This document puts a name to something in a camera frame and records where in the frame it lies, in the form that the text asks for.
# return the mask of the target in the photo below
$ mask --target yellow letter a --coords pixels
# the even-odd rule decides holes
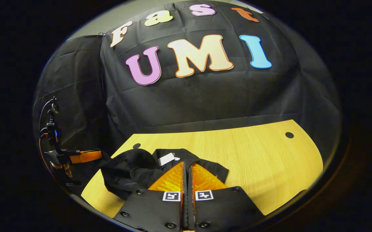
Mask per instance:
[[[173,16],[170,16],[170,12],[168,10],[161,10],[158,12],[154,12],[153,14],[147,16],[146,18],[147,20],[146,22],[144,22],[144,25],[150,26],[170,21],[171,19],[173,19]]]

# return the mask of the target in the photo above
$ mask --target white tag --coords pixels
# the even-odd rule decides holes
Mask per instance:
[[[213,200],[211,190],[195,191],[195,201]]]
[[[173,153],[169,153],[161,158],[158,159],[158,162],[159,162],[159,165],[160,166],[163,166],[165,164],[167,164],[168,162],[174,160],[174,154]]]
[[[163,201],[180,201],[180,191],[165,191]]]

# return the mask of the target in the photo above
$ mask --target pink letter u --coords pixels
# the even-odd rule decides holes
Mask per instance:
[[[143,75],[139,65],[139,55],[131,56],[126,60],[126,64],[130,68],[134,81],[139,85],[150,85],[159,80],[162,70],[160,67],[159,59],[156,51],[159,50],[158,46],[153,46],[146,49],[143,54],[149,58],[150,65],[152,66],[152,73],[150,75]]]

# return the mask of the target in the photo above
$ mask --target light wood tabletop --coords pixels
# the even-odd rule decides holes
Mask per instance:
[[[294,137],[288,138],[286,132]],[[156,149],[184,148],[203,160],[223,165],[229,169],[226,186],[241,186],[264,215],[309,188],[323,170],[316,145],[293,120],[227,130],[134,134],[112,158],[137,143],[151,154]],[[124,204],[105,188],[100,171],[82,197],[111,218]]]

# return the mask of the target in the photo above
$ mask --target white wall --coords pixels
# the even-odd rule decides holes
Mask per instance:
[[[70,38],[82,36],[82,35],[97,35],[99,32],[109,31],[111,28],[117,26],[116,24],[148,9],[152,9],[157,6],[162,6],[169,3],[181,2],[183,0],[136,0],[121,4],[120,6],[110,9],[86,25],[82,26],[76,31]],[[242,3],[237,0],[217,0],[218,2],[232,3],[235,5],[249,7],[250,9],[260,12],[258,9]]]

